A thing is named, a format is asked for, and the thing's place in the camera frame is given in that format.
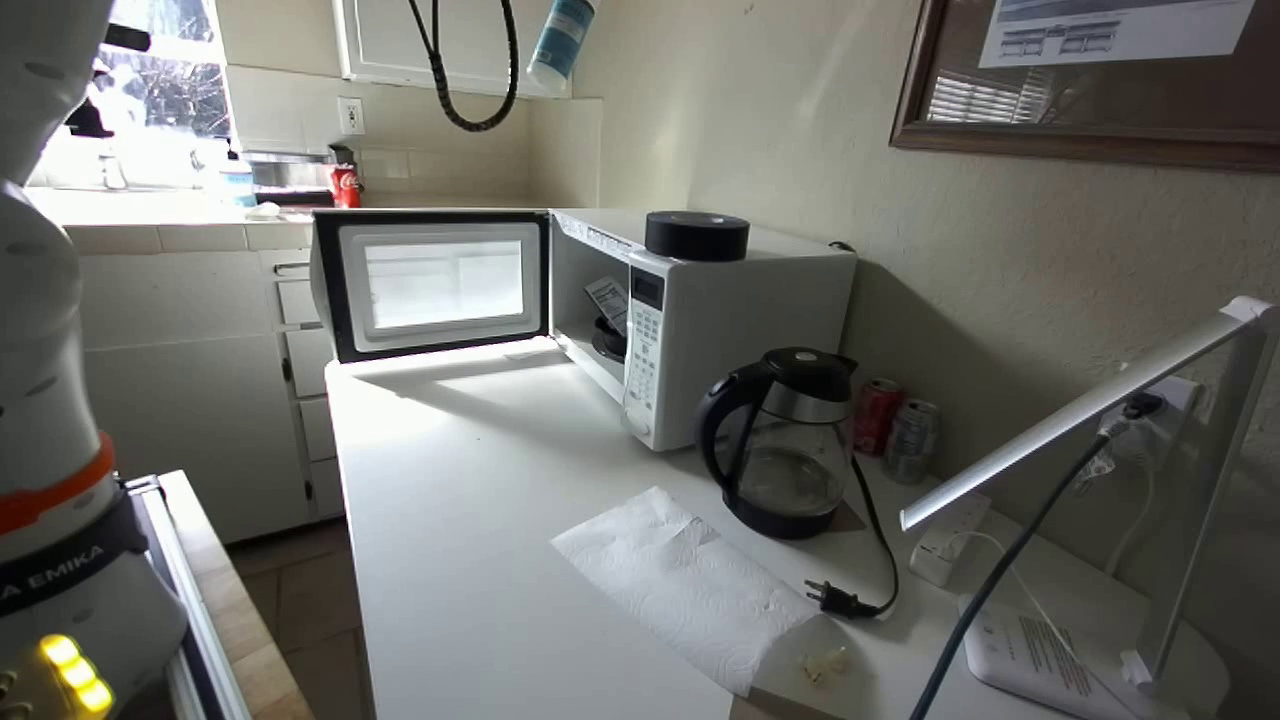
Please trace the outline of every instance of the framed picture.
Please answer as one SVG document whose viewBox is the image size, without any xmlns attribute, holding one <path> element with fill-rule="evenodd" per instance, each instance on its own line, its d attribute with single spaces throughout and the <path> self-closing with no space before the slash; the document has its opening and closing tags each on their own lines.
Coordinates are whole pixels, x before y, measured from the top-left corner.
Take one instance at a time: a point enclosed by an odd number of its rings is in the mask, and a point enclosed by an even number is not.
<svg viewBox="0 0 1280 720">
<path fill-rule="evenodd" d="M 1280 0 L 919 0 L 892 143 L 1280 174 Z"/>
</svg>

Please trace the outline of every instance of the kettle handle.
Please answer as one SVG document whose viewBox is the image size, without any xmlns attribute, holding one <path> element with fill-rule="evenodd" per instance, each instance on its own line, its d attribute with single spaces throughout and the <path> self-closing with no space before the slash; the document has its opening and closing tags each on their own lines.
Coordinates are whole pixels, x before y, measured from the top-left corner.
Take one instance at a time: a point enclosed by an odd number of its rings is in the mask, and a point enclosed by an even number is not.
<svg viewBox="0 0 1280 720">
<path fill-rule="evenodd" d="M 734 494 L 734 481 L 742 477 L 746 436 L 757 428 L 757 418 L 759 418 L 759 403 L 764 403 L 771 379 L 774 379 L 771 366 L 746 366 L 746 367 L 728 371 L 705 396 L 697 446 L 705 454 L 709 474 L 716 477 L 716 483 L 722 494 Z M 742 403 L 746 403 L 746 421 L 742 421 L 741 436 L 730 442 L 730 464 L 722 469 L 718 456 L 716 456 L 716 431 L 718 431 L 722 418 L 742 408 Z"/>
</svg>

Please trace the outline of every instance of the picture frame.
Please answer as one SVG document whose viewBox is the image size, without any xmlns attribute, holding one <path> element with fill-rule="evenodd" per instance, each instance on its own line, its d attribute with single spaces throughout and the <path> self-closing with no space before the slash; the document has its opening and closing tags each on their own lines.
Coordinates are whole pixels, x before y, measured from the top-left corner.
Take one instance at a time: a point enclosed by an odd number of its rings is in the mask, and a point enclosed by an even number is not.
<svg viewBox="0 0 1280 720">
<path fill-rule="evenodd" d="M 1280 174 L 1280 0 L 1225 57 L 982 67 L 997 6 L 919 0 L 892 148 Z"/>
</svg>

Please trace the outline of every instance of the microwave control panel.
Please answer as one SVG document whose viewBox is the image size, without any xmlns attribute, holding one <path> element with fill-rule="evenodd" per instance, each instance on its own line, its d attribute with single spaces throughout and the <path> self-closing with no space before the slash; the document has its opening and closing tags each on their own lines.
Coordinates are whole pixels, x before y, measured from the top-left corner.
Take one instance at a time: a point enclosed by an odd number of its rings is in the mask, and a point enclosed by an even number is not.
<svg viewBox="0 0 1280 720">
<path fill-rule="evenodd" d="M 665 280 L 631 269 L 629 292 L 629 362 L 622 362 L 622 412 L 645 446 L 655 436 L 655 396 L 661 396 L 661 355 L 665 355 Z"/>
</svg>

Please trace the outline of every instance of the white countertop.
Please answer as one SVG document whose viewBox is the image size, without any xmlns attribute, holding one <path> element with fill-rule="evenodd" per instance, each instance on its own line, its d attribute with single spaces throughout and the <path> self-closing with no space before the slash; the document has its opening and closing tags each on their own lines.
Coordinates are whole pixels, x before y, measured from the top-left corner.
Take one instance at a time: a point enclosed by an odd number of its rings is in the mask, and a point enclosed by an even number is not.
<svg viewBox="0 0 1280 720">
<path fill-rule="evenodd" d="M 883 594 L 872 533 L 774 545 L 741 529 L 697 456 L 650 456 L 553 340 L 327 367 L 377 714 L 438 720 L 722 720 L 730 697 L 622 615 L 549 545 L 563 529 L 665 490 L 793 583 Z M 1046 604 L 1133 628 L 1125 587 L 1054 551 Z M 845 623 L 861 710 L 909 716 L 959 596 L 902 567 L 888 620 Z M 1051 716 L 955 674 L 933 716 Z"/>
</svg>

